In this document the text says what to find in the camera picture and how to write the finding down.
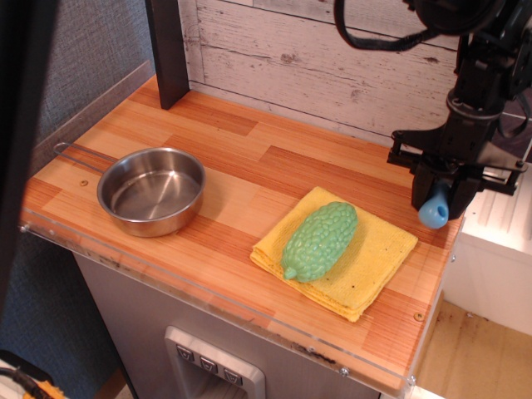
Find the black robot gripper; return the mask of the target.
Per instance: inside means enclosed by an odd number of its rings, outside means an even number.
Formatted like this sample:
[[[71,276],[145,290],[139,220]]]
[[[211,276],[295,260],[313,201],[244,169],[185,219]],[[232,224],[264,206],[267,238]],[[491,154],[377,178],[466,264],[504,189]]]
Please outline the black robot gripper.
[[[513,195],[524,161],[493,144],[501,109],[451,106],[446,122],[425,131],[394,131],[387,162],[413,175],[411,204],[419,210],[438,182],[449,186],[449,219],[458,219],[477,192]]]

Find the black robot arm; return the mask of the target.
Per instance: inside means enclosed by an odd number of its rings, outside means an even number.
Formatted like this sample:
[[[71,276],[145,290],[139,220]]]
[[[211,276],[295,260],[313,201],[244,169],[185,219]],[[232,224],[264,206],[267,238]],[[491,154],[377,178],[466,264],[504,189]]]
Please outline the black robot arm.
[[[527,166],[497,147],[496,133],[514,138],[527,124],[506,130],[505,105],[531,86],[529,1],[411,1],[438,36],[457,36],[457,80],[448,93],[446,122],[428,131],[395,131],[388,160],[413,174],[411,204],[421,222],[438,229],[459,218],[483,190],[512,195]]]

